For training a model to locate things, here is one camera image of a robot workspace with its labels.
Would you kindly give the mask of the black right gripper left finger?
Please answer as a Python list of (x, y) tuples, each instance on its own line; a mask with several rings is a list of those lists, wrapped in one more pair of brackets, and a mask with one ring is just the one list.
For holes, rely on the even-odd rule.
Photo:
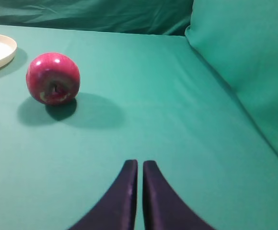
[(138, 162), (126, 160), (117, 178), (71, 230), (133, 230), (137, 211)]

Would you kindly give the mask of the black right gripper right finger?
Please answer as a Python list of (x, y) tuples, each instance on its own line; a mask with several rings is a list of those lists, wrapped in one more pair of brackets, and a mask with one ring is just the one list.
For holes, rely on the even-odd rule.
[(178, 196), (156, 161), (143, 163), (143, 216), (146, 230), (212, 230)]

